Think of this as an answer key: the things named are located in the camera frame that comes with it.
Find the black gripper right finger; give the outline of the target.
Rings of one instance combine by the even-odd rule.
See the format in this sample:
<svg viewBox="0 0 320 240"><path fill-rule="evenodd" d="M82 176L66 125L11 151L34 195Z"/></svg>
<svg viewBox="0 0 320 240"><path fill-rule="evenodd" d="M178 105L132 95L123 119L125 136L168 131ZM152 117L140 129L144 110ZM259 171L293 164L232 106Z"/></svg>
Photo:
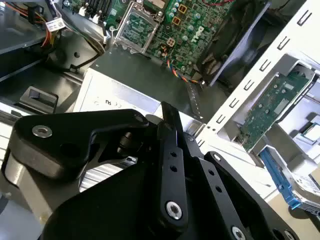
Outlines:
<svg viewBox="0 0 320 240"><path fill-rule="evenodd" d="M297 240L294 230L217 152L203 154L176 114L188 227L180 240Z"/></svg>

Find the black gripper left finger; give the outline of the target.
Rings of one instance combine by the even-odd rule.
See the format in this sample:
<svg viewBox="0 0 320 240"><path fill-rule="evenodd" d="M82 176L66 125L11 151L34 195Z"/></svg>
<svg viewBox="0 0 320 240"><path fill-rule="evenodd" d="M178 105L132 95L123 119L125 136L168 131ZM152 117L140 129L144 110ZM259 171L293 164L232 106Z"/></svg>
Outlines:
<svg viewBox="0 0 320 240"><path fill-rule="evenodd" d="M178 110L161 107L158 124L133 109L24 116L13 126L5 179L46 225L63 203L154 153L159 135L178 133Z"/></svg>

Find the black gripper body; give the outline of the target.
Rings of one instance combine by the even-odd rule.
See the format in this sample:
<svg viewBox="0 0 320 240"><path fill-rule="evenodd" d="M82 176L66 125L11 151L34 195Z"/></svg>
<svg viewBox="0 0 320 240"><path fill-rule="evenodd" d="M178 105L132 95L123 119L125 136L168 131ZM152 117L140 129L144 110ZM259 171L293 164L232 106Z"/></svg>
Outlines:
<svg viewBox="0 0 320 240"><path fill-rule="evenodd" d="M185 155L178 133L161 134L143 161L67 200L43 240L179 240L189 224Z"/></svg>

